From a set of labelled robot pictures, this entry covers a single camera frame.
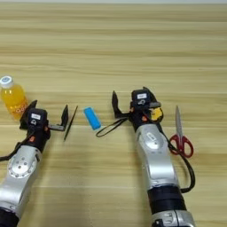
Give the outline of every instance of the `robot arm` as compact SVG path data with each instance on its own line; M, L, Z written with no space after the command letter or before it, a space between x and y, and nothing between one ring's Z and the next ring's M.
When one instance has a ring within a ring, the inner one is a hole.
M195 227L187 211L178 178L168 152L168 141L161 133L163 113L160 103L147 89L134 90L130 112L122 113L113 92L113 110L116 118L128 117L136 131L137 152L142 161L146 190L152 210L152 227ZM152 111L159 108L157 118Z
M51 129L64 131L68 120L67 106L61 125L49 125L47 112L32 103L20 120L27 138L9 155L7 175L0 185L0 227L16 227L24 213L32 185L37 178L43 149L51 137Z
M168 142L156 125L145 124L137 129L137 146L153 214L153 227L195 227L180 192L169 157Z

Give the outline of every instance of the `black cable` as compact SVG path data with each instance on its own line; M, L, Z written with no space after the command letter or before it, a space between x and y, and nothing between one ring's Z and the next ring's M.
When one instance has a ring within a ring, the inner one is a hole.
M111 131L115 130L115 129L118 128L120 125L122 125L127 119L128 119L128 117L126 117L126 118L121 118L121 119L117 120L116 122L114 122L114 123L112 123L112 124L110 124L110 125L105 126L105 127L102 128L99 132L97 132L96 136L97 136L97 137L103 137L103 136L107 135L108 133L110 133ZM113 127L112 129L108 130L106 133L100 135L101 132L103 132L104 130L108 129L108 128L111 127L111 126L114 126L114 127Z
M182 188L182 189L181 189L181 193L187 193L187 192L191 191L191 190L194 188L195 182L196 182L195 173L194 173L194 169L193 169L192 165L191 165L190 162L181 154L181 152L180 152L178 149L176 149L176 148L171 144L171 142L170 142L169 139L167 138L166 134L165 134L164 131L162 130L162 127L161 127L160 123L159 123L159 122L153 121L145 112L143 112L143 114L144 114L144 116L148 119L148 121L149 121L150 123L156 124L156 125L157 125L157 127L158 127L160 133L167 139L167 141L168 141L168 149L169 149L169 150L174 150L174 151L176 151L176 152L181 156L181 158L183 159L184 164L186 165L186 167L187 167L187 169L188 169L188 172L189 172L189 175L190 175L191 182L190 182L189 187L187 187L187 188Z
M9 160L15 153L17 153L17 151L20 149L20 147L22 145L24 145L33 135L34 135L35 131L32 131L29 135L27 135L27 137L20 143L18 143L15 147L15 149L8 155L0 157L0 161L6 161Z

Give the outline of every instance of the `yellow label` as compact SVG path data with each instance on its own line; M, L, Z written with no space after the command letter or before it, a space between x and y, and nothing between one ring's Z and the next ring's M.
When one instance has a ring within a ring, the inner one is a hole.
M161 108L155 108L153 109L152 111L152 120L153 121L157 121L162 115L163 115L163 112L161 111Z
M21 103L14 106L7 106L7 108L15 119L19 119L27 108L27 100L24 99Z

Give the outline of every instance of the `red scissors handle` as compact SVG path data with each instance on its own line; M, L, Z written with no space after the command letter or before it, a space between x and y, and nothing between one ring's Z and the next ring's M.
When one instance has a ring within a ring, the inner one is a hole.
M184 148L184 145L185 144L188 144L190 146L190 152L189 153L186 153L185 152L185 148ZM192 143L190 142L190 140L187 138L187 137L182 137L182 145L183 145L183 154L186 158L191 158L194 154L194 148L193 148L193 145Z
M193 148L192 143L189 141L189 139L188 139L187 137L182 137L181 140L182 140L182 141L180 141L179 136L178 136L177 134L175 134L172 138L170 138L169 141L170 141L170 143L171 143L172 141L175 141L175 142L176 142L176 148L177 148L177 150L179 150L179 152L180 152L184 157L186 157L186 158L191 158L191 157L193 156L193 153L194 153L194 148ZM185 144L188 144L188 145L189 145L189 147L190 147L190 153L186 153L186 152L185 152L185 149L184 149ZM175 155L178 154L178 152L176 152L176 151L174 151L174 150L172 150L172 149L170 149L170 151L171 151L173 154L175 154Z
M175 134L172 138L170 138L169 142L171 143L172 141L175 141L176 142L176 149L180 150L180 141L179 141L179 137L177 134ZM175 155L178 155L178 152L172 150L172 149L169 149L173 154Z

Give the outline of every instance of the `scissors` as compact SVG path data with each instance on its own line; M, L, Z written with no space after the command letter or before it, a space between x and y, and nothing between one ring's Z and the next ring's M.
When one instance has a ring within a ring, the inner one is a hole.
M179 150L179 152L186 158L191 158L193 156L194 153L194 148L192 143L190 142L190 140L184 136L183 134L183 130L182 130L182 124L181 124L181 116L180 116L180 111L179 111L179 107L176 106L176 134L170 138L169 140L171 141L175 141L176 142L176 148ZM184 146L185 144L188 144L190 147L190 152L186 153ZM178 154L178 152L174 151L174 150L170 150L173 154Z

